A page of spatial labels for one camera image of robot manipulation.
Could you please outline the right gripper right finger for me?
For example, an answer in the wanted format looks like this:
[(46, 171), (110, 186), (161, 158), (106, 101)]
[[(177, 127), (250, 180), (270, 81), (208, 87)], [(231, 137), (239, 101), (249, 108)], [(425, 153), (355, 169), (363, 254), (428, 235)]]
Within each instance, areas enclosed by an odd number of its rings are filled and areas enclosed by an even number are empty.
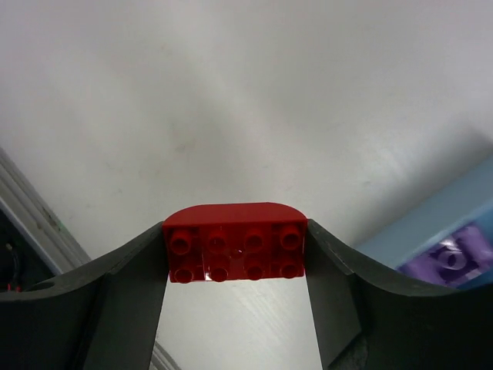
[(316, 221), (306, 278), (325, 369), (490, 369), (492, 287), (457, 290), (405, 276)]

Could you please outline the purple yellow lego flower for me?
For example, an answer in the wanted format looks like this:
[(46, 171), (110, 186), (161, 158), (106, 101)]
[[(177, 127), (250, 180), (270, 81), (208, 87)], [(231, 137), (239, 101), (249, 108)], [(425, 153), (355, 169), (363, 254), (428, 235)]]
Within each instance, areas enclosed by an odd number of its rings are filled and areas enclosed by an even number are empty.
[(492, 233), (469, 223), (397, 268), (408, 277), (469, 289), (492, 281)]

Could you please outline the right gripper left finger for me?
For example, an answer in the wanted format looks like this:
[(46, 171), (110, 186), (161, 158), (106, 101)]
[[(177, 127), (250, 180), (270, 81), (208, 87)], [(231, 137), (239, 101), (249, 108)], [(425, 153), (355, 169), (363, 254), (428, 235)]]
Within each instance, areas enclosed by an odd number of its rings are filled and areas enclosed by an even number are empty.
[(156, 224), (88, 264), (1, 295), (3, 369), (148, 369), (168, 276)]

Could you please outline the large red lego brick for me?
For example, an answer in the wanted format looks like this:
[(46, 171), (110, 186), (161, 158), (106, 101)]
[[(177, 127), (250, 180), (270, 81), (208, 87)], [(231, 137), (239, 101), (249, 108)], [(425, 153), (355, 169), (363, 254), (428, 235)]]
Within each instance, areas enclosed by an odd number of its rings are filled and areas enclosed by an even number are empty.
[(166, 218), (162, 229), (173, 283), (304, 275), (307, 218), (281, 203), (197, 205)]

